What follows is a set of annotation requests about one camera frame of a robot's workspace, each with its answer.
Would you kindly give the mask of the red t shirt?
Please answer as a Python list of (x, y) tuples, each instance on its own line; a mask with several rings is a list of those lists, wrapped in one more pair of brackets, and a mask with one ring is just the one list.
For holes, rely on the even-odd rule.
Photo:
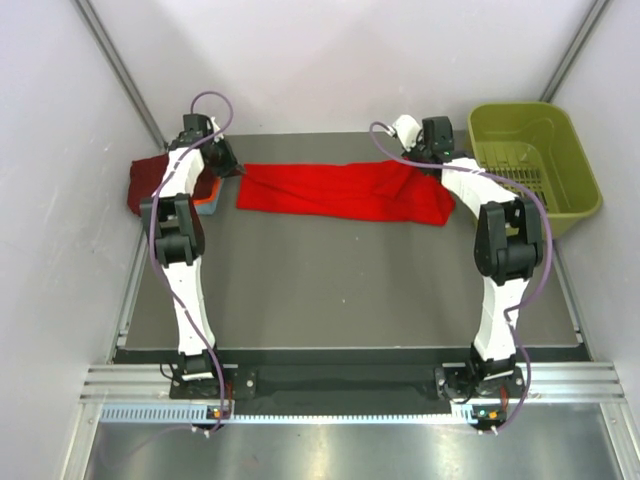
[(433, 177), (392, 160), (331, 164), (249, 164), (236, 207), (276, 214), (444, 226), (455, 208)]

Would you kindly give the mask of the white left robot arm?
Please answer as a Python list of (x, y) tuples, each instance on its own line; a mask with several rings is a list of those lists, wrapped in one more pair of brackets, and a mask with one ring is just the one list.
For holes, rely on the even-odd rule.
[(158, 187), (140, 202), (151, 265), (170, 295), (177, 323), (173, 399), (213, 399), (226, 393), (227, 374), (216, 356), (201, 282), (205, 234), (194, 193), (203, 172), (226, 173), (235, 168), (233, 160), (213, 118), (185, 114)]

